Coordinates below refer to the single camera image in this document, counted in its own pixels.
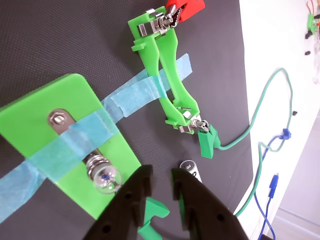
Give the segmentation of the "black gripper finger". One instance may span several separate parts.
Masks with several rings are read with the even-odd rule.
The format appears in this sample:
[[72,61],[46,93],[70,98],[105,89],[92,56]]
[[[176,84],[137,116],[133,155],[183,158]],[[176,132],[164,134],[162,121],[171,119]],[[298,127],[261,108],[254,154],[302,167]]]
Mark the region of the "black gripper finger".
[[122,185],[88,230],[86,240],[135,240],[152,195],[153,167],[140,166]]
[[199,180],[182,168],[171,170],[172,195],[178,201],[182,229],[191,240],[246,240],[239,220]]

